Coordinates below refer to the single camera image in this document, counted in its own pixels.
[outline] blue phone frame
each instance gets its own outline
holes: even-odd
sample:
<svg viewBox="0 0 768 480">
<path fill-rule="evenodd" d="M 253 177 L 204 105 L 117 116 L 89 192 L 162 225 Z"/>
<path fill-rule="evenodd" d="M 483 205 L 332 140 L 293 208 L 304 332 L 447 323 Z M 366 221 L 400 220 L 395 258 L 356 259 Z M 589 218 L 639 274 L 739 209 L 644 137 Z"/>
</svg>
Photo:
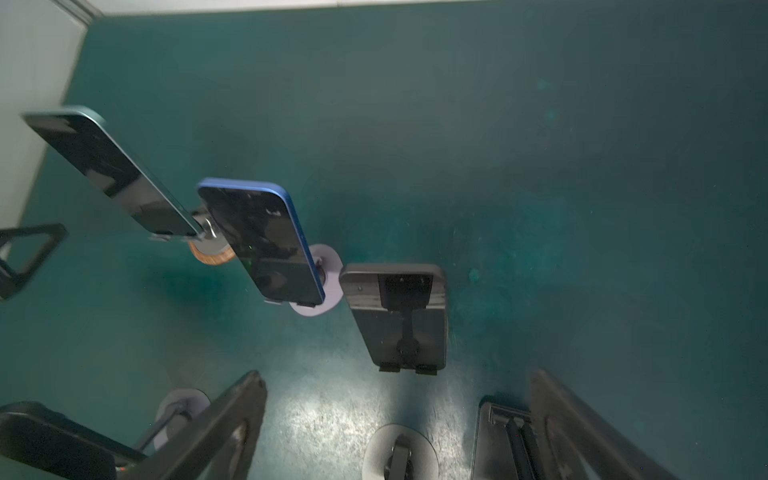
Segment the blue phone frame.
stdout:
<svg viewBox="0 0 768 480">
<path fill-rule="evenodd" d="M 215 178 L 215 177 L 208 177 L 204 178 L 199 184 L 197 184 L 197 190 L 199 191 L 201 188 L 229 188 L 231 190 L 248 190 L 248 191 L 256 191 L 256 192 L 268 192 L 271 194 L 277 195 L 286 205 L 286 209 L 288 210 L 288 216 L 290 217 L 290 221 L 293 224 L 293 229 L 296 231 L 296 234 L 299 236 L 299 243 L 301 244 L 302 250 L 304 251 L 304 258 L 306 259 L 306 262 L 312 267 L 312 274 L 313 278 L 315 279 L 315 285 L 317 286 L 317 292 L 320 294 L 320 298 L 325 301 L 326 299 L 326 291 L 323 290 L 323 283 L 320 281 L 320 275 L 317 273 L 317 267 L 315 266 L 315 262 L 312 258 L 312 254 L 310 253 L 310 246 L 306 242 L 306 238 L 304 237 L 304 232 L 301 230 L 301 225 L 299 224 L 299 218 L 296 215 L 296 209 L 293 208 L 293 201 L 290 199 L 290 195 L 286 191 L 286 189 L 282 188 L 278 184 L 271 184 L 270 182 L 259 182 L 259 181 L 252 181 L 252 180 L 231 180 L 229 178 Z"/>
</svg>

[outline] blue smartphone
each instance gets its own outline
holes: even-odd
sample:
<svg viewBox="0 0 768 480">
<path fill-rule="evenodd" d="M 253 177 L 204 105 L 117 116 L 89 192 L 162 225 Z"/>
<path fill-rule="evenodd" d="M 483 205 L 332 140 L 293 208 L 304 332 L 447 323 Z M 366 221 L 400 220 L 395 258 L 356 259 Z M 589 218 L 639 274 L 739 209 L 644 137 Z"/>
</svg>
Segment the blue smartphone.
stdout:
<svg viewBox="0 0 768 480">
<path fill-rule="evenodd" d="M 87 107 L 22 114 L 43 140 L 93 185 L 156 235 L 195 237 L 200 224 L 133 161 L 104 129 L 106 122 Z"/>
<path fill-rule="evenodd" d="M 304 306 L 323 302 L 323 283 L 285 189 L 206 178 L 197 194 L 266 298 Z"/>
</svg>

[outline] white wall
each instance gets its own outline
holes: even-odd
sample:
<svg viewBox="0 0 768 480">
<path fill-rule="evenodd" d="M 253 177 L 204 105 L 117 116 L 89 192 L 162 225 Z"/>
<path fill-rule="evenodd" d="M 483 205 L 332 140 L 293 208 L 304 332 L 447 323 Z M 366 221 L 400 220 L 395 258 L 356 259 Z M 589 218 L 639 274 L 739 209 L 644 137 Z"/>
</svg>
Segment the white wall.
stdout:
<svg viewBox="0 0 768 480">
<path fill-rule="evenodd" d="M 89 0 L 105 15 L 223 12 L 279 8 L 341 7 L 346 5 L 417 3 L 444 0 Z"/>
<path fill-rule="evenodd" d="M 61 104 L 84 33 L 50 0 L 0 0 L 0 228 L 18 225 L 45 150 L 18 115 Z"/>
</svg>

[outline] black smartphone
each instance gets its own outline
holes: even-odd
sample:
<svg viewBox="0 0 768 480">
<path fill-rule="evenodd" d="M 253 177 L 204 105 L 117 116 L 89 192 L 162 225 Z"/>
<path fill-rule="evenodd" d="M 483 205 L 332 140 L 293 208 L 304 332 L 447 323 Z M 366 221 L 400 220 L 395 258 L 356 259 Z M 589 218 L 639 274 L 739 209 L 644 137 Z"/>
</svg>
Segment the black smartphone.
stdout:
<svg viewBox="0 0 768 480">
<path fill-rule="evenodd" d="M 22 118 L 145 229 L 162 236 L 202 233 L 200 224 L 109 136 L 104 119 L 90 108 L 28 112 Z"/>
<path fill-rule="evenodd" d="M 197 193 L 266 298 L 323 303 L 323 283 L 288 192 L 265 182 L 206 178 Z"/>
</svg>

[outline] phone screen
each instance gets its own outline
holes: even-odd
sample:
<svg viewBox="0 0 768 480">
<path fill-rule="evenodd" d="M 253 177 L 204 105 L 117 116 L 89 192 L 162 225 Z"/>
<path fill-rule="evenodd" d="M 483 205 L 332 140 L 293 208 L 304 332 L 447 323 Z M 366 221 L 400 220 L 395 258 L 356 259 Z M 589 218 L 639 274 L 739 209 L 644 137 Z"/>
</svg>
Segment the phone screen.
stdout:
<svg viewBox="0 0 768 480">
<path fill-rule="evenodd" d="M 145 229 L 159 235 L 188 237 L 200 232 L 194 219 L 170 194 L 161 191 L 159 184 L 153 184 L 94 120 L 74 112 L 25 114 L 24 119 Z"/>
<path fill-rule="evenodd" d="M 287 195 L 205 183 L 197 192 L 259 291 L 272 300 L 320 305 L 323 287 Z"/>
</svg>

